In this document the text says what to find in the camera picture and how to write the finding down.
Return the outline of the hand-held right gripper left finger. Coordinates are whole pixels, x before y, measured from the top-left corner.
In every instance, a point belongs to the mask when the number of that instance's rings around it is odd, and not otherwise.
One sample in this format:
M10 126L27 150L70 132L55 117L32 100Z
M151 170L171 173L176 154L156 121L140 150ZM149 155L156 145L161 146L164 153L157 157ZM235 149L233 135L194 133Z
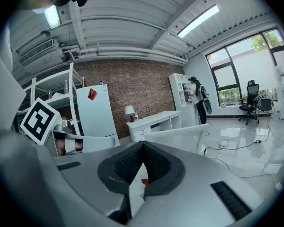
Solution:
M120 224L132 218L129 186L143 162L142 142L54 161L73 190L98 212Z

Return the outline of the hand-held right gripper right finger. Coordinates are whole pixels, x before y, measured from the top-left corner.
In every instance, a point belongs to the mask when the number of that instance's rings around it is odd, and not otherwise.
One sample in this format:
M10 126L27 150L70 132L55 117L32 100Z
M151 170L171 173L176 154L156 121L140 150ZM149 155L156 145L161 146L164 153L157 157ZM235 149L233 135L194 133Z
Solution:
M149 182L132 227L226 227L263 202L213 159L147 141L142 152Z

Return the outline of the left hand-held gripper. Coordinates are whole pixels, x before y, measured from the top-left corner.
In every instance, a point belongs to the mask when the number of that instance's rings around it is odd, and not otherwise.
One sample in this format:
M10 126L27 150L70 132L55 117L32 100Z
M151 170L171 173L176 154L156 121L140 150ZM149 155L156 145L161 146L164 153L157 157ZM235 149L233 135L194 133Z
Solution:
M38 145L46 145L54 132L71 134L71 123L42 99L38 98L25 115L21 129ZM112 137L83 137L83 152L95 152L115 146Z

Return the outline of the white curved desk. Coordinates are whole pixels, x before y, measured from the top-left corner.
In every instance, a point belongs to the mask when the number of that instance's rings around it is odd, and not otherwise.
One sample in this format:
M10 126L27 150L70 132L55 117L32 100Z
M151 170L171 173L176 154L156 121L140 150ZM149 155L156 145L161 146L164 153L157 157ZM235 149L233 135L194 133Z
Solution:
M179 129L182 127L180 111L164 111L155 115L127 122L132 142L145 140L145 134Z

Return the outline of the black office chair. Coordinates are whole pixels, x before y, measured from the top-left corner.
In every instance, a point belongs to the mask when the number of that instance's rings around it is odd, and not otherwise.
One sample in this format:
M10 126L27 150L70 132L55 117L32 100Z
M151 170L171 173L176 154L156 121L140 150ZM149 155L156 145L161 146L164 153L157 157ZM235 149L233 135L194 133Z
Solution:
M246 119L246 125L248 125L250 119L254 119L259 123L258 117L256 116L256 98L259 93L259 84L256 84L254 80L250 80L247 84L247 102L244 103L243 99L240 101L243 103L239 106L239 109L245 111L247 114L239 118L239 121Z

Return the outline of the person's left hand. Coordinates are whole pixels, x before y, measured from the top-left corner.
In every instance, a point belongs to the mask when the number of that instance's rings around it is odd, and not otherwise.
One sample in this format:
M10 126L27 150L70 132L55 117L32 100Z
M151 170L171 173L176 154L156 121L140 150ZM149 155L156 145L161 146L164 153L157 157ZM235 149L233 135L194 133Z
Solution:
M55 146L58 156L78 154L83 152L83 143L75 139L56 139Z

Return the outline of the pale grey refrigerator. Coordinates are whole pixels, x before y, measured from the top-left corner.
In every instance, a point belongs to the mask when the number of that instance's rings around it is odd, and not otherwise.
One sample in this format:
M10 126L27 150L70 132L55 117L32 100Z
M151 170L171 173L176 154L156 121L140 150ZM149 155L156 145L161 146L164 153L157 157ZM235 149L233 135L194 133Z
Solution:
M89 89L93 88L97 95L94 100L88 99ZM82 87L76 90L77 107L83 133L92 137L112 137L115 146L120 142L115 128L106 84Z

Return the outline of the white shade table lamp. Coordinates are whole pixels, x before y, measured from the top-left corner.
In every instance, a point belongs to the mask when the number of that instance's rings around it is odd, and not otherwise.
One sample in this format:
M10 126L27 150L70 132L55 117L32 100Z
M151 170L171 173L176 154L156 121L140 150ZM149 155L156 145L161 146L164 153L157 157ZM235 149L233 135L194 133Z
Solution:
M130 122L135 121L135 111L132 105L126 106L125 107L125 115L130 117Z

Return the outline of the white metal shelving rack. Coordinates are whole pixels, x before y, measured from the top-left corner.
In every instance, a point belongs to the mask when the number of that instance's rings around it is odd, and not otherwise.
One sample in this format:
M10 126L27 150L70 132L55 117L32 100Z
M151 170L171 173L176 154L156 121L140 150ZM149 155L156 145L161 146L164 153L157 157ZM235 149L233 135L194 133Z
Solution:
M64 94L64 82L68 81L69 93ZM44 79L38 80L36 77L28 87L25 88L26 97L19 111L16 114L15 126L20 126L25 115L29 111L36 99L40 98L52 108L68 108L71 113L69 119L71 126L74 127L76 135L81 135L79 128L79 117L76 115L77 96L76 90L85 85L84 77L74 69L74 63L70 64L69 69L57 72Z

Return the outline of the black and grey standing fan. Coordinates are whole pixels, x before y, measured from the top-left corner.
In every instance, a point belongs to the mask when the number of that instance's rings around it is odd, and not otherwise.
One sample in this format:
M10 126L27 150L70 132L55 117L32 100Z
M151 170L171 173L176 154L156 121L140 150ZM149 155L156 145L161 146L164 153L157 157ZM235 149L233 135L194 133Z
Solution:
M200 87L200 93L201 93L201 98L202 98L202 101L203 101L203 106L204 106L205 112L207 114L211 114L212 113L212 107L211 107L211 103L208 99L208 94L207 94L204 86Z

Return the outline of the white bookcase cabinet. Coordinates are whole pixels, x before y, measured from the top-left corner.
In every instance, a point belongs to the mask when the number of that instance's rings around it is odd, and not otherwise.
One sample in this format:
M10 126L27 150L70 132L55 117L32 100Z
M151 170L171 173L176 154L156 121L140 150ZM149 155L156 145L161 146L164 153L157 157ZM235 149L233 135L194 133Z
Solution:
M199 115L196 105L189 97L190 82L185 74L173 73L169 75L169 82L174 98L175 108L180 111L182 127L199 125Z

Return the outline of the white ceiling pipe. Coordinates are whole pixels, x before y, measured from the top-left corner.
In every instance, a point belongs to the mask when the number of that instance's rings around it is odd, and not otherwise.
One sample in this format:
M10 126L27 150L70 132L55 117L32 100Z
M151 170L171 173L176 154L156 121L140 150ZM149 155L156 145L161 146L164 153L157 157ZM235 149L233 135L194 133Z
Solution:
M188 63L188 59L175 56L166 52L160 52L156 50L138 48L138 47L96 47L88 49L80 49L78 45L62 46L63 53L69 53L72 55L73 52L78 54L78 58L121 58L121 57L133 57L133 58L146 58L151 60L163 60L171 61L178 64Z

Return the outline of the person's grey shirt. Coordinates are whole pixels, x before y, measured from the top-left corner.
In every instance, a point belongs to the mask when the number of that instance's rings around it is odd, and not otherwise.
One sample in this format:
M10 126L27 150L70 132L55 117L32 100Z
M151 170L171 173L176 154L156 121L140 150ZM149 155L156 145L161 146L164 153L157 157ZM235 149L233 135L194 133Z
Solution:
M0 129L9 129L26 93L12 75L13 58L10 31L5 26L0 35Z

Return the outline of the ceiling air conditioner unit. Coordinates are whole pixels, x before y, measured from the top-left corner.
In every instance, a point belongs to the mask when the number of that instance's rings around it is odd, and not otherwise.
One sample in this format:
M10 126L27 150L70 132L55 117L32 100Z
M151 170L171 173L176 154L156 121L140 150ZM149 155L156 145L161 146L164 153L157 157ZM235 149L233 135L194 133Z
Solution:
M32 60L33 58L35 58L36 56L52 49L52 48L58 48L59 47L59 43L56 39L49 39L45 42L42 42L41 44L35 46L34 48L30 49L29 51L27 51L25 54L23 54L19 60L19 66L23 66L24 64L26 64L28 61Z

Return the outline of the black framed window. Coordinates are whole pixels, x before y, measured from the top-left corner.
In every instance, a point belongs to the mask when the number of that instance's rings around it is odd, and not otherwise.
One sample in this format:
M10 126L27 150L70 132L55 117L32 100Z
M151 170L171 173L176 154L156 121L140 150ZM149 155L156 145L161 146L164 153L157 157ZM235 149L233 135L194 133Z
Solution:
M259 32L206 55L217 92L218 105L242 105L253 80L259 94L277 99L276 67L284 73L284 37L277 28Z

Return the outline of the long ceiling light panel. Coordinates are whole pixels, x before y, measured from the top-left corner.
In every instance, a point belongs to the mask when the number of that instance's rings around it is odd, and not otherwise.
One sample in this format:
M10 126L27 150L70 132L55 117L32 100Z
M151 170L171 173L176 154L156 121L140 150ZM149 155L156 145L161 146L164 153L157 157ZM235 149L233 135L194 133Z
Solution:
M52 5L44 11L46 20L51 29L57 28L61 25L61 20L58 14L57 7Z
M194 30L196 27L201 25L203 22L205 22L207 19L218 13L220 10L217 5L211 6L209 9L204 11L202 14L200 14L198 17L196 17L194 20L192 20L189 24L187 24L177 35L180 38L184 38L187 34L189 34L192 30Z

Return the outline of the white water dispenser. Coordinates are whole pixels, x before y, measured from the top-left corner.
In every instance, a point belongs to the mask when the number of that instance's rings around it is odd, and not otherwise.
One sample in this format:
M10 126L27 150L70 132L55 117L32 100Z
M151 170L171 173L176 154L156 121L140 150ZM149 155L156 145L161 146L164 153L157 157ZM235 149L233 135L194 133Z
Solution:
M275 66L275 76L276 76L276 90L277 90L277 112L280 114L280 119L284 119L284 73L281 65Z

